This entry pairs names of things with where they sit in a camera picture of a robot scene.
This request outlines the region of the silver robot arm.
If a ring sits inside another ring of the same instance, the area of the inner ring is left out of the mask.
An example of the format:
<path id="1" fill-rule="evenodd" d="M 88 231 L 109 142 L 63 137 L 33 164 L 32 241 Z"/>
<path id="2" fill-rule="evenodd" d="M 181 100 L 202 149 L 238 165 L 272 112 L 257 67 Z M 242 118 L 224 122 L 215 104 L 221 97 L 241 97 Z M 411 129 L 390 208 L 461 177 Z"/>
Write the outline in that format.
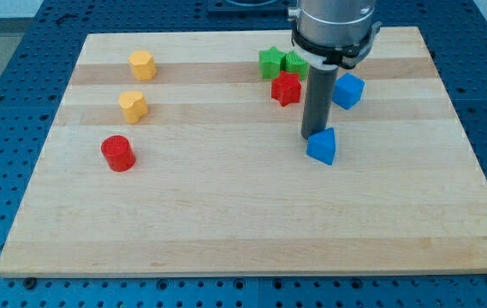
<path id="1" fill-rule="evenodd" d="M 321 70 L 352 69 L 371 51 L 381 24 L 376 0 L 298 0 L 287 8 L 295 53 Z"/>

